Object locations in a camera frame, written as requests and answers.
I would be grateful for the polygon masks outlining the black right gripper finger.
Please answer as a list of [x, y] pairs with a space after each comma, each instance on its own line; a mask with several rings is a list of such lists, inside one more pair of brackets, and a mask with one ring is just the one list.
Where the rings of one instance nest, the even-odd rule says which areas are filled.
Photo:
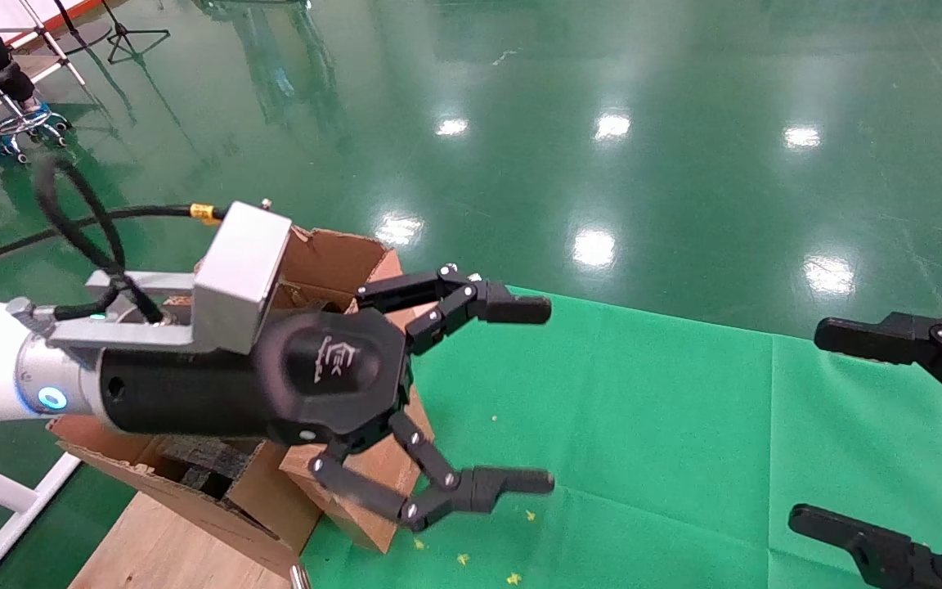
[[814, 331], [827, 352], [893, 365], [919, 365], [942, 385], [942, 317], [893, 312], [875, 324], [827, 317]]
[[906, 534], [804, 503], [790, 510], [789, 528], [848, 552], [871, 587], [942, 588], [942, 553]]

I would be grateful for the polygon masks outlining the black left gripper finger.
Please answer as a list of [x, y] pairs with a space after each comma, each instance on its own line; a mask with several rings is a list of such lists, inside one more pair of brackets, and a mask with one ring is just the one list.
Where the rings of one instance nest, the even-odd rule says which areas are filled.
[[405, 347], [414, 355], [429, 351], [468, 321], [543, 325], [552, 317], [549, 298], [513, 294], [504, 283], [471, 279], [453, 264], [366, 283], [355, 300], [359, 309], [385, 316], [427, 305], [426, 312], [405, 326]]
[[427, 478], [428, 485], [422, 492], [404, 496], [349, 470], [343, 460], [352, 449], [340, 441], [332, 441], [311, 459], [310, 472], [326, 491], [411, 532], [423, 532], [452, 512], [490, 514], [505, 493], [547, 495], [554, 490], [554, 476], [547, 470], [492, 466], [453, 469], [433, 441], [403, 411], [396, 411], [388, 419], [386, 431]]

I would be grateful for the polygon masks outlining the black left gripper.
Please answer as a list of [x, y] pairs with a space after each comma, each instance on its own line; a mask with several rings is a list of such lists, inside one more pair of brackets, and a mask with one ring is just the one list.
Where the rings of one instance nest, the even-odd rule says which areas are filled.
[[371, 447], [408, 403], [405, 332], [376, 310], [274, 312], [251, 352], [102, 354], [119, 431]]

